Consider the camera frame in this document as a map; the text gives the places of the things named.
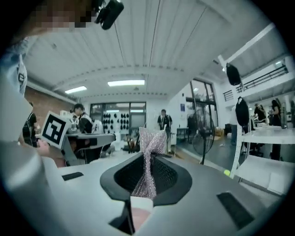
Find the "fan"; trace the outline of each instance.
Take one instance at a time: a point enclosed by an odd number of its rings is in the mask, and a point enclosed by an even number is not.
[[[196,124],[196,134],[192,140],[195,151],[202,155],[200,164],[204,164],[205,155],[211,149],[214,137],[215,128],[211,116],[205,111],[205,107],[201,110],[196,110],[193,115]]]

